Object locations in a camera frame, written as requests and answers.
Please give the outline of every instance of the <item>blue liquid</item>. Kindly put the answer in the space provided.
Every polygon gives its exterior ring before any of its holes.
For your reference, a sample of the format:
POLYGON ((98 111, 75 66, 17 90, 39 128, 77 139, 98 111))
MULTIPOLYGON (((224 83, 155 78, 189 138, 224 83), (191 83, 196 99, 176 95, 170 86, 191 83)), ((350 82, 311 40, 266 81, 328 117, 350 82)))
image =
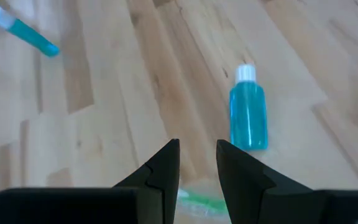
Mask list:
POLYGON ((240 82, 230 92, 231 142, 244 150, 266 149, 265 93, 256 82, 240 82))
POLYGON ((49 42, 45 37, 43 37, 33 28, 27 26, 20 19, 16 19, 15 23, 11 28, 8 29, 8 31, 18 36, 18 38, 38 48, 48 57, 53 57, 59 54, 58 47, 56 47, 53 43, 49 42))

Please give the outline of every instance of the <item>white bottle cap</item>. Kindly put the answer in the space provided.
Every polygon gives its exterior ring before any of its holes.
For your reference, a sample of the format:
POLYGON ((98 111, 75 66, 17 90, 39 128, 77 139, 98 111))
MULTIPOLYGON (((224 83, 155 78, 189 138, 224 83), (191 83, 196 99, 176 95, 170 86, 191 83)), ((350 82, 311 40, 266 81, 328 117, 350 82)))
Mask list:
POLYGON ((251 64, 240 65, 236 71, 236 84, 246 81, 256 82, 255 67, 251 64))
POLYGON ((16 18, 0 7, 0 27, 9 29, 15 23, 16 18))

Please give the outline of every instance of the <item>light wood surface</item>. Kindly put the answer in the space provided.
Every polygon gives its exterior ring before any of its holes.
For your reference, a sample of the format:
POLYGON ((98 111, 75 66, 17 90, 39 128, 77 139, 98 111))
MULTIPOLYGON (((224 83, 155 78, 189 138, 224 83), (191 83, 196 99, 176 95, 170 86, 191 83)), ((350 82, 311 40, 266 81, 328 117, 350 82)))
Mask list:
POLYGON ((358 189, 358 0, 0 5, 62 50, 0 29, 0 190, 109 187, 179 138, 181 186, 221 197, 215 144, 244 62, 267 97, 269 149, 252 155, 313 189, 358 189))

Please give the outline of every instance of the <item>wood grain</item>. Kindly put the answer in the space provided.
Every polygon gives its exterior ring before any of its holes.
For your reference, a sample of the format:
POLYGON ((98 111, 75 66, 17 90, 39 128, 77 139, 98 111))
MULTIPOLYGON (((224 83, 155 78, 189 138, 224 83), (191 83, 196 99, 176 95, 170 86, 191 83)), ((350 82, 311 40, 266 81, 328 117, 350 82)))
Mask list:
POLYGON ((179 138, 180 186, 222 197, 215 144, 241 63, 267 101, 269 149, 252 155, 314 189, 358 189, 358 0, 0 5, 62 50, 0 29, 0 190, 111 187, 179 138))

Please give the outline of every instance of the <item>plastic bottle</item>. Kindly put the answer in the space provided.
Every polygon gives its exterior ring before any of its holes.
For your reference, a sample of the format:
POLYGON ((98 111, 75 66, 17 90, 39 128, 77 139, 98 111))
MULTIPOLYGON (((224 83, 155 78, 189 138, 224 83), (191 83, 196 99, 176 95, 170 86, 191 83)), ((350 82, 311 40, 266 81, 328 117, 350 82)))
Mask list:
POLYGON ((265 93, 256 82, 255 67, 240 65, 236 85, 230 91, 231 142, 244 150, 266 149, 265 93))

